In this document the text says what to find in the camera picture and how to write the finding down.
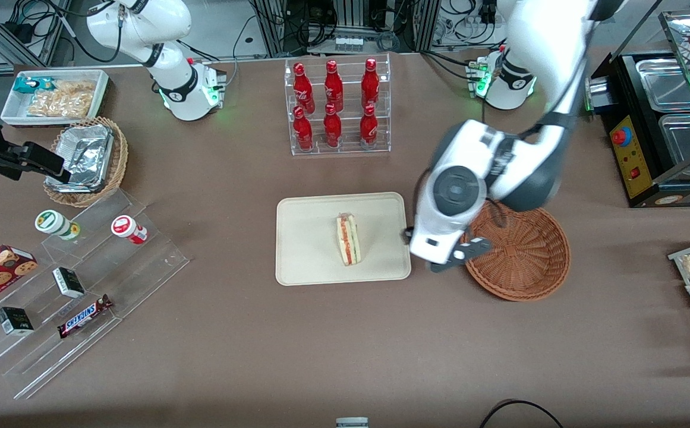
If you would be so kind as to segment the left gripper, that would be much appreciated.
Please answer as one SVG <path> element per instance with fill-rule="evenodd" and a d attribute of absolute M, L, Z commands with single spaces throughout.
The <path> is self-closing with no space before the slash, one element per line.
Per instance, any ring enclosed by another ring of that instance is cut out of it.
<path fill-rule="evenodd" d="M 432 231 L 429 221 L 416 219 L 414 228 L 404 229 L 404 242 L 411 255 L 429 262 L 432 273 L 440 273 L 465 265 L 492 249 L 491 241 L 483 237 L 461 242 L 470 224 L 470 220 L 452 221 L 448 223 L 450 231 Z"/>

